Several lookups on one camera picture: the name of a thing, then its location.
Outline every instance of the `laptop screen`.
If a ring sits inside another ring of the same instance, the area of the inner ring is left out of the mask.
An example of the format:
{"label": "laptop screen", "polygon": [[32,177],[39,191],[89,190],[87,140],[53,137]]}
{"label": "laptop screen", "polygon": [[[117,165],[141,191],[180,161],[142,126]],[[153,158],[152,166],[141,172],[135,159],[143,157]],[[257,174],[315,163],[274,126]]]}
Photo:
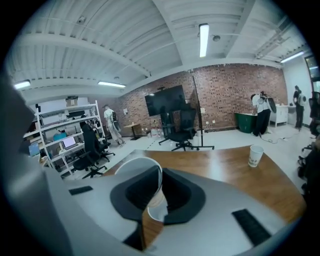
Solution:
{"label": "laptop screen", "polygon": [[31,157],[34,157],[38,154],[40,154],[39,144],[33,143],[29,146],[29,153]]}
{"label": "laptop screen", "polygon": [[74,137],[65,138],[62,142],[63,142],[64,148],[67,148],[76,144]]}

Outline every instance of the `brick wall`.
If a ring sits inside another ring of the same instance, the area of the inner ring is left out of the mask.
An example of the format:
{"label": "brick wall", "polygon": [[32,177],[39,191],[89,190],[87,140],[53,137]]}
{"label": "brick wall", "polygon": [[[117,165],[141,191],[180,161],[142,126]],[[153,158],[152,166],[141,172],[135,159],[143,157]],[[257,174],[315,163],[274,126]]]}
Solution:
{"label": "brick wall", "polygon": [[[260,91],[271,95],[276,103],[288,103],[284,74],[281,69],[261,65],[229,64],[206,66],[194,69],[193,73],[180,72],[161,78],[141,86],[119,98],[98,98],[99,108],[109,103],[119,118],[121,126],[132,122],[140,123],[141,128],[161,127],[160,116],[149,116],[145,96],[156,93],[157,88],[171,88],[182,85],[185,99],[196,107],[195,90],[192,75],[197,86],[200,105],[205,108],[202,114],[202,125],[209,121],[208,129],[224,129],[236,126],[234,112],[248,113],[252,111],[250,96]],[[179,126],[179,112],[175,112],[176,126]],[[131,135],[130,129],[122,129],[122,134]]]}

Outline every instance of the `green trash bin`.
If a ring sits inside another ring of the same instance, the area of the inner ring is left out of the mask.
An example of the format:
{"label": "green trash bin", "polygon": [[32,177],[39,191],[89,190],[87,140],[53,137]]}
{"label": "green trash bin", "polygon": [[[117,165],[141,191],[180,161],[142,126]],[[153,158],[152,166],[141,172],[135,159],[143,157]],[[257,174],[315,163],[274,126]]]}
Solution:
{"label": "green trash bin", "polygon": [[248,113],[234,113],[236,119],[236,125],[240,131],[246,134],[250,134],[256,127],[257,115]]}

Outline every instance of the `television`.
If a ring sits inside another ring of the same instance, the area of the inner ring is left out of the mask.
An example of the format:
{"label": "television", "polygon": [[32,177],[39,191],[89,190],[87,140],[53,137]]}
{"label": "television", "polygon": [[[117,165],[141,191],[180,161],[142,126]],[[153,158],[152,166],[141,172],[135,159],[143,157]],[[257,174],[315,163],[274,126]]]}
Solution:
{"label": "television", "polygon": [[145,96],[149,116],[181,110],[186,106],[186,99],[182,85],[158,91]]}

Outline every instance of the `wooden tabletop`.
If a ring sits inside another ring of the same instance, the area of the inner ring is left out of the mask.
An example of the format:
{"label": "wooden tabletop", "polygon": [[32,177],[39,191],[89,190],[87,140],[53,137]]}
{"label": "wooden tabletop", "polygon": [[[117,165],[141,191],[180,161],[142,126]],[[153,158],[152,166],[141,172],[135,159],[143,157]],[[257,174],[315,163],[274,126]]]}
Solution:
{"label": "wooden tabletop", "polygon": [[138,125],[140,125],[140,123],[129,124],[129,125],[124,126],[123,128],[131,128],[131,127],[138,126]]}
{"label": "wooden tabletop", "polygon": [[[270,209],[287,223],[302,216],[306,203],[286,174],[263,154],[258,167],[248,165],[250,146],[208,151],[149,151],[134,150],[104,175],[114,175],[125,162],[137,157],[156,160],[162,168],[180,170],[234,185]],[[163,228],[145,210],[142,216],[146,246]]]}

